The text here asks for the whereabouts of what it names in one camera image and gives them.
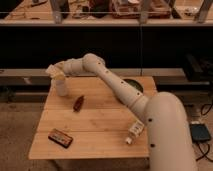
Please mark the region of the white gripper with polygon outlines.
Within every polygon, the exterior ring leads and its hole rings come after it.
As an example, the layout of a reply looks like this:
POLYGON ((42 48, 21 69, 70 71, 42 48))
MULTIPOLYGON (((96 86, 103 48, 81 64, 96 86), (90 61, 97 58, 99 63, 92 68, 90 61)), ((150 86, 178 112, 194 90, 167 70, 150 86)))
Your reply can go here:
POLYGON ((61 61, 53 65, 52 78, 56 80, 65 80, 72 75, 70 61, 61 61))

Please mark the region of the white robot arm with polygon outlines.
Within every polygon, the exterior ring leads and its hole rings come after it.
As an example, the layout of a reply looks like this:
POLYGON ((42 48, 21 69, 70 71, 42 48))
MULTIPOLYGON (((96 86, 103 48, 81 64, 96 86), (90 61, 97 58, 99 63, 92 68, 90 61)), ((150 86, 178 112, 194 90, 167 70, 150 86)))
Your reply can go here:
POLYGON ((179 98, 158 92, 151 98, 111 72, 101 57, 87 53, 50 65, 52 79, 65 80, 91 72, 116 94, 118 99, 146 125, 150 171, 198 171, 187 115, 179 98))

